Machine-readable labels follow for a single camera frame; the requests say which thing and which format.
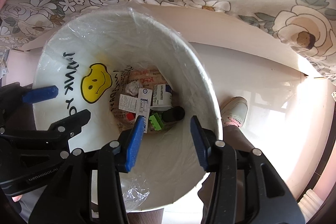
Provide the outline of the red block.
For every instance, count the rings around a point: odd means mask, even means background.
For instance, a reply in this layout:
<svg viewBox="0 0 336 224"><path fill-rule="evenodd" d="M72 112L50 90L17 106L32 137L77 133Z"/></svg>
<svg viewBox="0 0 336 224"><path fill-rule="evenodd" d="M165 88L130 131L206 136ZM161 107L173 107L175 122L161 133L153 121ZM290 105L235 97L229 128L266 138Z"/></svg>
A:
<svg viewBox="0 0 336 224"><path fill-rule="evenodd" d="M128 121L131 122L131 121L135 120L135 114L134 113L127 113L126 118L127 118Z"/></svg>

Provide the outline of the foil ball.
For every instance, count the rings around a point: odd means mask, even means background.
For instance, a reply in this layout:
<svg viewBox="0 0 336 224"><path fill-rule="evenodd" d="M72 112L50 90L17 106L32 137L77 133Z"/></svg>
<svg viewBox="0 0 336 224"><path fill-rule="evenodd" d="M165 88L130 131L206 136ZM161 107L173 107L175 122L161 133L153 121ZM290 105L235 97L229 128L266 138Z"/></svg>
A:
<svg viewBox="0 0 336 224"><path fill-rule="evenodd" d="M135 97L138 95L140 88L142 88L142 83L140 81L132 81L126 85L125 92L126 94Z"/></svg>

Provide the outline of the bright green toy brick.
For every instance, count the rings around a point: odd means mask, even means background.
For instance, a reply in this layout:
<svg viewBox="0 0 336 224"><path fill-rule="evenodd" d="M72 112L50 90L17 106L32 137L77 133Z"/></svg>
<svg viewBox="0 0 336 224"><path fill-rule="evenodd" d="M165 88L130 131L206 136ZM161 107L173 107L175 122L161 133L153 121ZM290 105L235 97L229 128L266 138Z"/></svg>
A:
<svg viewBox="0 0 336 224"><path fill-rule="evenodd" d="M158 113L154 113L149 117L149 121L154 131L161 131L164 129L165 125Z"/></svg>

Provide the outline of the black sock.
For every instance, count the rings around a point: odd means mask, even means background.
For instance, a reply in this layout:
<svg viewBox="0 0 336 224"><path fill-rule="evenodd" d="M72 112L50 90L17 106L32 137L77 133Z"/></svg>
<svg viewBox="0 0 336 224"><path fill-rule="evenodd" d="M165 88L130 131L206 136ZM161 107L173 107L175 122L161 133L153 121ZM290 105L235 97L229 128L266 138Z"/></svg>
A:
<svg viewBox="0 0 336 224"><path fill-rule="evenodd" d="M161 114L161 119L165 123L179 122L185 117L185 110L181 106L175 106Z"/></svg>

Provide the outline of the white yogurt cup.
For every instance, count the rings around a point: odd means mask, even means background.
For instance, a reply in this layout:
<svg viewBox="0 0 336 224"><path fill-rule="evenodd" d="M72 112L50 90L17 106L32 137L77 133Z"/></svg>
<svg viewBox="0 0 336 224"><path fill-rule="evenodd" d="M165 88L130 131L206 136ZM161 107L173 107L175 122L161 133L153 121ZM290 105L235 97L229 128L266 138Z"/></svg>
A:
<svg viewBox="0 0 336 224"><path fill-rule="evenodd" d="M151 110L166 111L172 108L172 90L168 84L155 85Z"/></svg>

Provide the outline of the white red medicine box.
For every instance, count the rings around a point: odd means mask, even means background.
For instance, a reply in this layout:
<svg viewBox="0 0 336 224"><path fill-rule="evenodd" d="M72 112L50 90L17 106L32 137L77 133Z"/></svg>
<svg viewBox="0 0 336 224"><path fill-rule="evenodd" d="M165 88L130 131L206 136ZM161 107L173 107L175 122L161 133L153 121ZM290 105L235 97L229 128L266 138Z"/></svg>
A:
<svg viewBox="0 0 336 224"><path fill-rule="evenodd" d="M137 112L137 103L138 98L128 96L125 94L120 94L119 102L118 102L118 109L130 113Z"/></svg>

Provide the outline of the white trash bin with liner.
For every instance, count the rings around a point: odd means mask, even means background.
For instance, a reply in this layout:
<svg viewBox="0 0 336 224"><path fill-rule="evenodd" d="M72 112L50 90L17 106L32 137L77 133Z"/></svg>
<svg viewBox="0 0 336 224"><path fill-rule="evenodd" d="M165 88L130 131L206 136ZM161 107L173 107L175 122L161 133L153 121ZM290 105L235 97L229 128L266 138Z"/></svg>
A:
<svg viewBox="0 0 336 224"><path fill-rule="evenodd" d="M127 211L170 205L204 177L190 120L222 136L215 91L193 47L148 8L100 8L62 26L34 78L35 88L51 85L58 96L33 105L37 129L84 109L91 114L70 149L98 150L146 118L135 166L120 176Z"/></svg>

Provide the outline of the white sneaker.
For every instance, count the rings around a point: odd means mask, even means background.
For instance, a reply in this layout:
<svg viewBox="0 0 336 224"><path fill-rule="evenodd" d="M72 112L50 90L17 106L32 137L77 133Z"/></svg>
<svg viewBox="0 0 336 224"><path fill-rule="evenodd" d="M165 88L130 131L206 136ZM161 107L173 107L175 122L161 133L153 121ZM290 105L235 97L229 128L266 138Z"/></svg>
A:
<svg viewBox="0 0 336 224"><path fill-rule="evenodd" d="M233 97L220 107L224 126L242 127L248 113L248 102L243 97Z"/></svg>

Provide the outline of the paper bag in bin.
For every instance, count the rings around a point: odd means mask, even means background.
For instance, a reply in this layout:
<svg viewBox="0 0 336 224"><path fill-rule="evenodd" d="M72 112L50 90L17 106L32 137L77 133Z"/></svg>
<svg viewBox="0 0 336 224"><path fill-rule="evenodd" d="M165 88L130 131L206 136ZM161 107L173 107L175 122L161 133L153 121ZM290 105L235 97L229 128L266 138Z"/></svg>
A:
<svg viewBox="0 0 336 224"><path fill-rule="evenodd" d="M151 101L159 85L167 84L167 80L156 67L128 68L114 71L112 76L109 108L119 132L131 129L139 115L145 117L145 132L154 132L148 122Z"/></svg>

